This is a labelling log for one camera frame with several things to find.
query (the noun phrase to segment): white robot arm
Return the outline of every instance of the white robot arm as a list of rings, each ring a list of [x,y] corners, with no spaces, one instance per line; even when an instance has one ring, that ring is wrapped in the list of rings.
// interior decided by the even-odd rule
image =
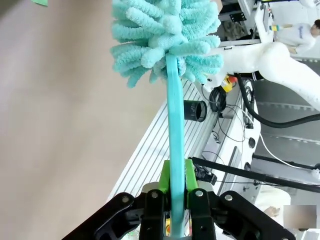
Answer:
[[[234,46],[229,49],[216,48],[210,53],[213,54],[223,55],[222,74],[259,71],[266,80],[295,91],[320,111],[320,76],[305,64],[291,58],[284,44],[272,42]],[[215,84],[219,86],[221,83],[222,79]]]
[[[300,4],[306,8],[315,8],[317,6],[317,0],[299,0]]]

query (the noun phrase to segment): metal bracket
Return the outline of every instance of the metal bracket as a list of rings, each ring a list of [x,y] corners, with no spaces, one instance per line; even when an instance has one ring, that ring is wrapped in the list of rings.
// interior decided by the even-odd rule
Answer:
[[[231,18],[231,21],[234,22],[234,23],[242,22],[242,21],[247,20],[247,18],[245,17],[245,14],[243,12],[230,14],[230,18]]]

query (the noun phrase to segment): black cylinder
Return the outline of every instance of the black cylinder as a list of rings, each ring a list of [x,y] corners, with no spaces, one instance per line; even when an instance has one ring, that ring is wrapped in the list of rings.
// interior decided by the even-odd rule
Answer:
[[[203,122],[207,116],[207,105],[204,101],[183,101],[184,119]]]

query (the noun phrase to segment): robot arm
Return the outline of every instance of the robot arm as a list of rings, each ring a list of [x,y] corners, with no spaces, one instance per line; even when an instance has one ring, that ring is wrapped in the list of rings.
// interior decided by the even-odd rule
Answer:
[[[227,191],[217,196],[211,190],[199,188],[192,161],[185,167],[184,209],[190,211],[192,236],[180,240],[216,240],[215,224],[236,240],[296,239],[237,192]],[[140,224],[140,240],[167,239],[164,222],[171,209],[169,181],[160,177],[161,190],[142,189],[136,198],[126,192],[119,193],[62,240],[120,240]]]
[[[216,48],[210,53],[213,54],[223,55],[223,73],[233,75],[259,71],[266,80],[293,90],[320,111],[320,76],[305,64],[291,58],[284,44],[272,42],[233,46],[229,49]]]
[[[312,9],[317,6],[317,0],[299,0],[300,4],[306,8]]]

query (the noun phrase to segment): white lab coat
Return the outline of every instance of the white lab coat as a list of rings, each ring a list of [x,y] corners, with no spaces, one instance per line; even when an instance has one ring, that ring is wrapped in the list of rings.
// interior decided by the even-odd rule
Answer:
[[[284,225],[284,206],[291,205],[289,193],[273,186],[262,185],[256,198],[255,204],[258,209],[264,212],[269,207],[279,208],[279,215],[272,217],[281,226]]]

